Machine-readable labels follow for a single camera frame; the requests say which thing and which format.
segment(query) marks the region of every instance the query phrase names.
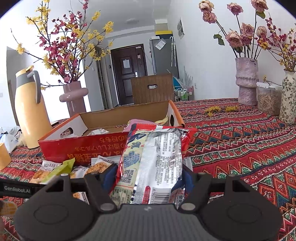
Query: floral ceramic vase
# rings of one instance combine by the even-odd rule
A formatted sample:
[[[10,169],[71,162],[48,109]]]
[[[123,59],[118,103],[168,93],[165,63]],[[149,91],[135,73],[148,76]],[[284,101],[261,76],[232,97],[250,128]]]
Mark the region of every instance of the floral ceramic vase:
[[[286,70],[284,71],[286,73],[286,76],[283,80],[279,119],[286,124],[294,124],[296,107],[296,76],[295,72],[290,72]]]
[[[258,62],[253,58],[236,58],[236,84],[239,86],[240,104],[257,105]]]

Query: red patterned tablecloth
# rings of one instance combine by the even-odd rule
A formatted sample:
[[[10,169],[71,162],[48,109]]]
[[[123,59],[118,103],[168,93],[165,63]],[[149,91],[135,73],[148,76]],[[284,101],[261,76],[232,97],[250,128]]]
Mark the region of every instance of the red patterned tablecloth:
[[[217,178],[232,173],[258,190],[283,215],[278,240],[296,241],[296,126],[287,125],[255,107],[239,105],[237,99],[212,99],[175,103],[187,127],[196,128],[187,157],[194,172]],[[227,106],[239,106],[225,112]],[[222,111],[205,114],[211,106]],[[28,182],[44,159],[40,148],[19,148],[0,175]],[[18,206],[22,199],[4,198]],[[4,240],[18,240],[13,220],[3,217]]]

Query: container lid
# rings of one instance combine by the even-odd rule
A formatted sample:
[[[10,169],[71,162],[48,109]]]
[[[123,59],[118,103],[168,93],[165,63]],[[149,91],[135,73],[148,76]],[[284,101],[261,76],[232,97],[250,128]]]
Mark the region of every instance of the container lid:
[[[17,72],[17,73],[15,74],[15,76],[16,76],[16,77],[19,77],[20,75],[26,73],[28,70],[32,70],[33,68],[34,68],[34,65],[31,65],[31,66],[29,66],[28,68],[26,68],[26,69],[22,69],[22,70],[20,70],[19,72]]]
[[[281,91],[282,90],[282,86],[280,85],[277,85],[277,84],[268,84],[268,83],[263,83],[263,82],[257,82],[256,84],[258,87],[261,87],[261,88],[265,88],[265,89],[275,89],[277,91]]]

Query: leaf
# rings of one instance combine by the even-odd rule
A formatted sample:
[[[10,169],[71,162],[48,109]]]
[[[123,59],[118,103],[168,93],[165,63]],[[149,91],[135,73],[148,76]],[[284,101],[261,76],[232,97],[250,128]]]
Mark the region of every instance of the leaf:
[[[221,39],[221,38],[222,38],[222,36],[220,34],[215,34],[214,35],[214,39]]]
[[[242,52],[243,52],[243,47],[236,47],[236,48],[234,48],[234,50],[235,50],[237,53],[242,53]]]
[[[258,11],[256,11],[256,14],[257,14],[260,18],[265,19],[265,13],[264,13],[264,12],[258,12]]]
[[[225,46],[223,39],[218,39],[218,44]]]

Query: red printed box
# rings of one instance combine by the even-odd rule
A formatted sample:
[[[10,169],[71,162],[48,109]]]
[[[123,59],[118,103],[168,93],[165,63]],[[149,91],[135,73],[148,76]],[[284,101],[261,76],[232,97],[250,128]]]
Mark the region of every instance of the red printed box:
[[[98,155],[122,154],[128,135],[128,132],[122,131],[129,120],[155,122],[165,117],[168,117],[166,126],[185,126],[177,107],[169,100],[76,114],[38,142],[46,160],[62,163],[75,157],[75,165],[88,165],[91,158]],[[96,129],[105,129],[109,133],[88,136]],[[78,137],[61,139],[61,134],[67,130]]]

